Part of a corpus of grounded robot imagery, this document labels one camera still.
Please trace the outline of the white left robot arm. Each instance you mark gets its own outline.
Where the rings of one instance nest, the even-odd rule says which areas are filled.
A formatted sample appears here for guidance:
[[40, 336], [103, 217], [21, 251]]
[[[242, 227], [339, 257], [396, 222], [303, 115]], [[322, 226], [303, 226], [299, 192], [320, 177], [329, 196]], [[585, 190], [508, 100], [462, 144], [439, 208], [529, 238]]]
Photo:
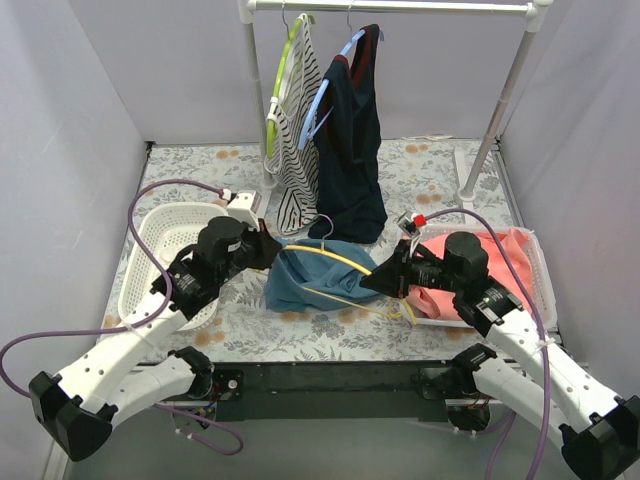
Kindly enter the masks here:
[[178, 251], [168, 275], [157, 277], [138, 306], [114, 331], [56, 374], [29, 383], [37, 421], [73, 461], [93, 455], [116, 426], [158, 401], [185, 394], [205, 398], [213, 364], [193, 347], [170, 354], [149, 370], [133, 368], [219, 297], [222, 286], [245, 269], [269, 268], [281, 244], [263, 220], [249, 224], [217, 216], [195, 243]]

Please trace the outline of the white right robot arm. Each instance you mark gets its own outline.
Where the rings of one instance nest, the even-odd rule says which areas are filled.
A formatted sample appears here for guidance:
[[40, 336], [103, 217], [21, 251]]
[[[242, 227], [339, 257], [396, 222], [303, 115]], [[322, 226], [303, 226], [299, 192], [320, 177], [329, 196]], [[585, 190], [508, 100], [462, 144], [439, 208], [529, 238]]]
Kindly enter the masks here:
[[621, 397], [539, 334], [519, 298], [490, 276], [474, 234], [450, 234], [442, 257], [402, 240], [361, 285], [392, 298], [412, 286], [453, 293], [459, 317], [520, 366], [475, 345], [454, 359], [454, 389], [469, 398], [482, 392], [539, 427], [578, 478], [615, 479], [638, 461], [638, 396]]

